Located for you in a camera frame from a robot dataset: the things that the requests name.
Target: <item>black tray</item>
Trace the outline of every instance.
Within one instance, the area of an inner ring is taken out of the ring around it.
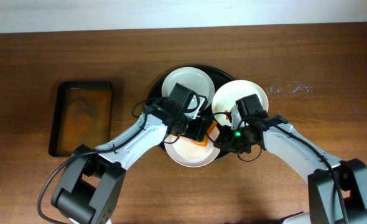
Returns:
[[[48,152],[50,156],[59,157],[58,155],[56,155],[56,151],[57,151],[57,146],[58,146],[60,123],[62,121],[63,107],[65,104],[65,93],[67,90],[71,88],[111,90],[112,91],[111,102],[113,101],[113,86],[111,82],[108,82],[108,81],[82,81],[82,82],[63,82],[61,83],[58,87],[57,101],[55,104],[55,111],[53,113],[51,137],[50,137],[49,148],[48,148]]]
[[[228,73],[218,69],[218,68],[214,68],[208,65],[187,65],[184,67],[193,67],[193,68],[198,68],[200,70],[202,70],[203,72],[207,73],[207,75],[211,78],[211,80],[214,83],[214,88],[215,88],[215,92],[221,88],[221,86],[223,86],[224,84],[235,80],[231,75],[229,75]],[[156,84],[152,87],[151,91],[148,94],[148,98],[150,97],[161,97],[161,87],[163,85],[163,82],[165,80],[165,78],[167,77],[167,75],[172,72],[173,70],[167,72],[161,79],[159,79]],[[204,116],[210,116],[211,114],[213,114],[213,111],[211,109],[211,105],[204,111],[200,112],[199,115],[204,115]],[[160,143],[159,147],[163,150],[165,150],[164,147],[164,143]],[[225,152],[225,151],[220,151],[220,153],[217,155],[217,157],[214,160],[218,160],[221,159],[222,157],[225,157],[229,154],[229,152]]]

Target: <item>white wall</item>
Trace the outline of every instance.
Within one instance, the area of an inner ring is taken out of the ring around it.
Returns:
[[[0,0],[0,32],[367,21],[367,0]]]

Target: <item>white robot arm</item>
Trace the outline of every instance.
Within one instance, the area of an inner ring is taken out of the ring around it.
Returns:
[[[52,205],[75,223],[110,222],[130,166],[151,147],[161,143],[166,134],[194,140],[204,136],[207,120],[196,118],[194,114],[206,104],[204,97],[177,84],[168,99],[146,106],[145,112],[127,131],[96,147],[96,153],[91,156],[79,157],[69,163],[52,196]],[[284,224],[345,222],[332,175],[340,181],[341,189],[351,191],[344,208],[350,223],[367,223],[367,168],[362,162],[357,159],[346,162],[329,155],[301,136],[284,118],[270,118],[262,110],[256,95],[238,100],[236,107],[237,110],[227,115],[239,128],[233,128],[234,125],[220,127],[215,146],[240,154],[251,152],[251,146],[258,144],[280,157],[309,185],[310,212],[286,218]],[[237,131],[242,133],[240,138],[234,137],[233,132]],[[126,141],[122,147],[116,147]],[[80,146],[72,157],[93,151]],[[82,174],[99,177],[98,187],[94,188],[82,180]]]

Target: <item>orange part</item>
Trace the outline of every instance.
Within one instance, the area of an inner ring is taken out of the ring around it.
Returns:
[[[207,130],[207,134],[208,135],[210,135],[212,132],[213,132],[213,130],[214,130],[214,128],[216,127],[216,122],[215,121],[213,121],[213,123],[211,124],[211,126],[208,128],[208,130]],[[205,147],[205,146],[207,146],[207,144],[208,144],[208,137],[207,136],[204,136],[204,140],[203,141],[201,141],[201,142],[198,142],[198,141],[194,141],[194,140],[191,140],[194,144],[196,144],[196,145],[198,145],[198,146],[202,146],[202,147]]]

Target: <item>white bowl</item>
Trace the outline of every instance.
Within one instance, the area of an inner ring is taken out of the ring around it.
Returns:
[[[178,68],[167,75],[161,87],[161,95],[169,96],[175,84],[179,83],[207,98],[208,107],[214,98],[214,83],[203,71],[192,67]]]
[[[252,94],[257,94],[262,108],[268,111],[268,97],[259,85],[247,80],[235,80],[221,86],[221,88],[215,93],[213,104],[211,106],[213,113],[225,112],[225,110],[230,111],[236,104],[236,100]],[[231,126],[231,123],[223,114],[215,115],[215,119],[222,126]]]
[[[210,137],[215,140],[220,131],[217,127],[211,132]],[[176,136],[170,135],[165,141],[173,142],[177,139]],[[214,147],[214,144],[208,140],[207,146],[198,146],[190,139],[181,137],[174,144],[164,143],[165,150],[175,162],[187,167],[201,167],[211,163],[220,150]]]

